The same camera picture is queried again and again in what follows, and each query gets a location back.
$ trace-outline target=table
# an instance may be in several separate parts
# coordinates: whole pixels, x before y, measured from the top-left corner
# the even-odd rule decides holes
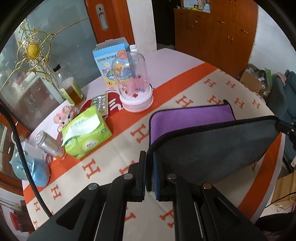
[[[152,106],[141,113],[129,113],[122,108],[118,90],[107,88],[102,77],[83,88],[87,100],[109,93],[109,116],[106,119],[113,137],[81,160],[67,156],[49,163],[51,177],[40,194],[49,210],[56,213],[89,183],[99,185],[113,181],[137,162],[141,150],[149,145],[148,121],[152,113],[169,108],[220,104],[228,100],[236,119],[247,119],[273,113],[237,80],[223,71],[189,55],[161,49],[145,55],[150,83],[155,88]],[[31,134],[45,130],[58,137],[53,116],[65,101],[53,111]],[[214,184],[238,209],[255,222],[262,213],[275,186],[281,169],[285,135],[280,134],[262,159],[223,181]],[[48,217],[40,207],[28,182],[23,181],[24,197],[31,220],[37,229]],[[143,203],[128,203],[124,240],[174,240],[171,203],[155,201],[154,193],[147,193]]]

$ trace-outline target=window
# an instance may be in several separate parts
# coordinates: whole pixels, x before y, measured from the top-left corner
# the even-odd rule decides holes
[[[46,0],[24,21],[28,23],[27,29],[34,28],[53,34],[87,17],[83,0]],[[44,39],[42,34],[36,34],[35,37],[36,40]],[[0,53],[0,89],[3,87],[0,91],[0,100],[26,128],[33,131],[64,101],[64,98],[54,86],[54,74],[52,74],[53,83],[43,79],[44,74],[25,71],[23,68],[19,68],[9,77],[17,62],[22,59],[23,51],[17,58],[18,42],[24,41],[24,38],[21,38],[22,31],[19,32],[18,28]],[[73,74],[80,87],[100,76],[92,55],[96,39],[89,19],[61,31],[54,36],[50,44],[48,62],[50,71],[60,64],[62,69]],[[45,46],[44,51],[48,49],[49,45]],[[33,63],[29,61],[24,63],[25,65],[29,69]]]

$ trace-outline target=purple towel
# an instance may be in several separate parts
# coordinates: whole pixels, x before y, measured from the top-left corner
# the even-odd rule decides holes
[[[150,144],[170,131],[234,120],[229,104],[161,110],[154,113],[149,121]]]

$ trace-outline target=door handle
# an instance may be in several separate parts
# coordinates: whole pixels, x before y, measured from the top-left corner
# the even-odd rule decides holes
[[[239,29],[240,31],[242,31],[242,32],[244,32],[244,33],[246,33],[246,34],[248,34],[248,32],[247,31],[245,31],[245,30],[243,30],[243,29]]]
[[[101,29],[103,31],[107,31],[109,26],[108,26],[108,22],[107,22],[107,18],[106,18],[106,14],[105,14],[105,10],[103,7],[103,4],[97,4],[96,5],[96,13],[98,15],[98,19],[101,25]]]

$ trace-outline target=pink doll head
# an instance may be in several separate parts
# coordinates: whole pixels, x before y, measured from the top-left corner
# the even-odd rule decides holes
[[[77,115],[74,106],[66,105],[62,110],[54,116],[54,123],[59,124],[58,132],[61,132],[63,127],[66,126]]]

